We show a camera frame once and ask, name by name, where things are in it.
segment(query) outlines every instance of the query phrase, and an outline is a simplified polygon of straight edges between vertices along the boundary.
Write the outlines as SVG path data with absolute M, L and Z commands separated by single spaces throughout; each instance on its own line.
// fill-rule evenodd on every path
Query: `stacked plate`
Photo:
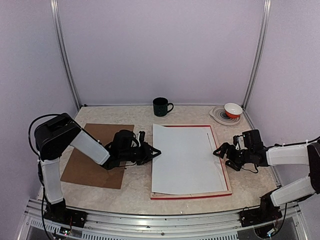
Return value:
M 230 118 L 225 112 L 224 106 L 216 106 L 210 112 L 210 116 L 216 120 L 218 123 L 226 126 L 235 126 L 240 123 L 240 117 Z

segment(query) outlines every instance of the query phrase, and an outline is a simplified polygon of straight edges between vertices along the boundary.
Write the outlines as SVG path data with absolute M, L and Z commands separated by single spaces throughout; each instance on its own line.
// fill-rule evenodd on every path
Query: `brown cardboard sheet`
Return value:
M 84 127 L 93 137 L 105 146 L 114 139 L 115 133 L 122 129 L 134 130 L 134 125 L 87 123 Z M 61 176 L 61 181 L 108 189 L 120 189 L 125 168 L 106 170 L 91 158 L 74 149 Z

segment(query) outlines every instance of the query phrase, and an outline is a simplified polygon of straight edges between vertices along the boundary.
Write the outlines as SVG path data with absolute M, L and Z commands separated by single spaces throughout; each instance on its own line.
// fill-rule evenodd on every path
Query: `white wall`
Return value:
M 265 47 L 248 106 L 266 145 L 320 135 L 320 2 L 273 0 Z M 307 166 L 277 167 L 284 184 Z M 320 196 L 299 204 L 312 240 L 320 239 Z
M 76 108 L 59 54 L 50 1 L 0 1 L 0 239 L 14 238 L 40 188 L 30 122 Z
M 61 0 L 81 102 L 242 103 L 263 0 Z

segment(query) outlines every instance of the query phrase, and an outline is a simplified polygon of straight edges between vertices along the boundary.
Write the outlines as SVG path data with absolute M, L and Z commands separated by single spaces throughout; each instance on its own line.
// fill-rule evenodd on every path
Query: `tabletop surface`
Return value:
M 153 143 L 153 124 L 211 124 L 217 135 L 217 144 L 232 143 L 234 135 L 250 130 L 242 116 L 237 126 L 224 126 L 213 120 L 209 111 L 214 106 L 174 106 L 164 117 L 153 114 L 152 106 L 99 106 L 82 107 L 75 120 L 84 127 L 87 123 L 133 124 L 134 132 L 145 131 L 145 140 Z M 73 148 L 62 154 L 62 175 Z M 254 171 L 252 164 L 246 169 Z M 190 200 L 151 200 L 152 163 L 130 166 L 124 171 L 121 189 L 110 189 L 61 182 L 62 192 L 68 206 L 114 213 L 144 215 L 180 215 L 213 213 L 260 204 L 260 197 L 276 189 L 269 167 L 260 167 L 258 174 L 235 171 L 227 167 L 232 195 Z

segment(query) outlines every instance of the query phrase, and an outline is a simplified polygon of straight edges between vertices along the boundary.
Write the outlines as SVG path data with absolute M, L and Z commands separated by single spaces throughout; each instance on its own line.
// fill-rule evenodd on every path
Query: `metal pole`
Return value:
M 52 11 L 55 33 L 57 36 L 58 46 L 60 49 L 61 58 L 62 58 L 65 74 L 67 77 L 68 85 L 69 85 L 69 88 L 70 88 L 70 91 L 72 94 L 74 104 L 75 104 L 77 110 L 80 110 L 82 105 L 81 105 L 79 94 L 78 94 L 78 91 L 77 91 L 77 88 L 76 88 L 76 85 L 75 85 L 75 82 L 74 82 L 74 79 L 73 79 L 73 76 L 71 73 L 70 64 L 69 64 L 69 60 L 68 60 L 68 56 L 67 56 L 67 52 L 66 52 L 66 46 L 65 46 L 65 42 L 64 42 L 64 36 L 63 36 L 60 15 L 59 15 L 58 1 L 57 0 L 50 0 L 50 3 L 51 3 L 51 11 Z
M 252 95 L 252 91 L 254 88 L 254 84 L 257 78 L 257 73 L 259 70 L 259 65 L 261 61 L 261 56 L 263 53 L 264 45 L 265 45 L 265 39 L 267 35 L 267 29 L 268 29 L 268 23 L 269 23 L 269 16 L 270 16 L 270 8 L 271 8 L 271 0 L 264 0 L 264 9 L 263 9 L 263 15 L 262 15 L 262 23 L 260 28 L 260 34 L 259 34 L 259 40 L 258 45 L 255 52 L 255 57 L 253 61 L 253 66 L 250 73 L 250 80 L 248 87 L 246 89 L 246 93 L 244 96 L 244 100 L 242 103 L 242 108 L 245 110 L 248 106 L 250 97 Z

